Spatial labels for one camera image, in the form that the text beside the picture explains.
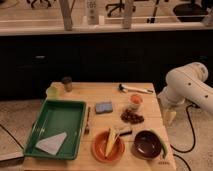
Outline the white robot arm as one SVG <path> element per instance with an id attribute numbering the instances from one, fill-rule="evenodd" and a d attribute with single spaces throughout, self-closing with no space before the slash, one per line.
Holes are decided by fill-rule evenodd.
<path id="1" fill-rule="evenodd" d="M 200 62 L 174 68 L 166 74 L 166 86 L 158 94 L 163 123 L 166 126 L 170 125 L 176 116 L 174 108 L 185 100 L 213 114 L 213 88 L 205 84 L 207 78 L 208 69 Z"/>

